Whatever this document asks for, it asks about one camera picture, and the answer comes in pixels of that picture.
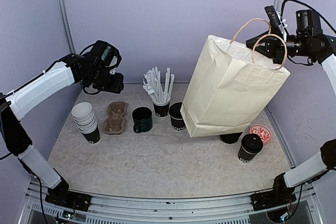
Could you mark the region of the brown pulp cup carrier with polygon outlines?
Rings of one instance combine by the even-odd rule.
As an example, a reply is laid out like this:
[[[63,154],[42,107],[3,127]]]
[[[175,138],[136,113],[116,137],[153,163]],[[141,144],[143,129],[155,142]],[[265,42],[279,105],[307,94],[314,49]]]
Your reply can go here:
[[[108,135],[120,135],[125,129],[125,114],[128,104],[124,101],[112,102],[107,107],[107,116],[102,130]]]

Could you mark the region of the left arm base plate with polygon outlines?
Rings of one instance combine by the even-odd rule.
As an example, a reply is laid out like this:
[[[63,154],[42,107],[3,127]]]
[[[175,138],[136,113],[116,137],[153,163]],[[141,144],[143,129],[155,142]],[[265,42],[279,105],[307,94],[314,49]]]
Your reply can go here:
[[[45,201],[57,206],[87,212],[91,203],[91,196],[88,194],[68,191],[65,198],[57,197],[55,194],[48,193]]]

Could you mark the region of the black paper coffee cup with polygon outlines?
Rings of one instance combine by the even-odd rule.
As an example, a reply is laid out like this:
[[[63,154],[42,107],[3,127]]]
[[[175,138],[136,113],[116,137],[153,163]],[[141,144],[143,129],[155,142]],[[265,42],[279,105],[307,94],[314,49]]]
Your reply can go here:
[[[249,163],[263,148],[263,142],[257,134],[246,134],[242,138],[238,159]]]

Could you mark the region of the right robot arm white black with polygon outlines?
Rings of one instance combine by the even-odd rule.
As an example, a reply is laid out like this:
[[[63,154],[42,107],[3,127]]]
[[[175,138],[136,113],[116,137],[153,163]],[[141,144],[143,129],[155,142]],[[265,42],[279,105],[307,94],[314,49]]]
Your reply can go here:
[[[286,59],[301,56],[312,63],[317,62],[326,72],[332,86],[335,86],[335,37],[325,35],[321,28],[321,15],[313,10],[296,11],[297,29],[295,35],[287,33],[287,25],[281,14],[273,6],[265,8],[270,23],[270,31],[246,40],[246,46],[272,59],[275,64]],[[335,169],[335,140],[327,141],[318,153],[296,168],[278,175],[269,192],[273,205],[281,204],[289,196],[289,190],[306,182],[319,179]]]

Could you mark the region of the cream paper takeout bag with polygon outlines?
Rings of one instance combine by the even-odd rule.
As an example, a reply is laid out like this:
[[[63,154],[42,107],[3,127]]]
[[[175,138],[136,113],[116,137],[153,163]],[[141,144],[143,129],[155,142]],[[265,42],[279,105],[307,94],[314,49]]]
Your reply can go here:
[[[235,39],[208,35],[181,106],[190,137],[243,132],[290,72]]]

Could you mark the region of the black plastic cup lid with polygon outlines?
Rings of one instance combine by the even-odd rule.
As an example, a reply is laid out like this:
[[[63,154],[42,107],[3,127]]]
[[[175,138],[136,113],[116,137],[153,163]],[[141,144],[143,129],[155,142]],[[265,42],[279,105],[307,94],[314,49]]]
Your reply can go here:
[[[242,147],[246,152],[259,153],[263,148],[263,142],[257,134],[246,134],[242,138]]]

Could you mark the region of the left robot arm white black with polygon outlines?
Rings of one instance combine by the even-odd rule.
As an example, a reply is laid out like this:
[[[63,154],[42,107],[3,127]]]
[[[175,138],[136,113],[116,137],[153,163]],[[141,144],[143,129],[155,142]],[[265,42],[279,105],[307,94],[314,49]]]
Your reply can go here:
[[[34,147],[21,120],[37,105],[58,91],[76,83],[97,92],[120,93],[123,74],[115,69],[122,57],[113,45],[98,40],[89,52],[68,54],[47,70],[8,94],[1,94],[1,134],[10,153],[28,167],[52,191],[53,197],[66,206],[73,201],[67,182]]]

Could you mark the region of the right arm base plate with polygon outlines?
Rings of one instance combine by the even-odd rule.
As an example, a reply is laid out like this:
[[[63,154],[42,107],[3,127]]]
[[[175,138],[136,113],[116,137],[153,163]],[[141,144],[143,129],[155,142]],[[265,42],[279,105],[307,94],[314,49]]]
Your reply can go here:
[[[254,211],[282,206],[296,201],[296,196],[293,192],[276,194],[273,190],[254,193],[250,198]]]

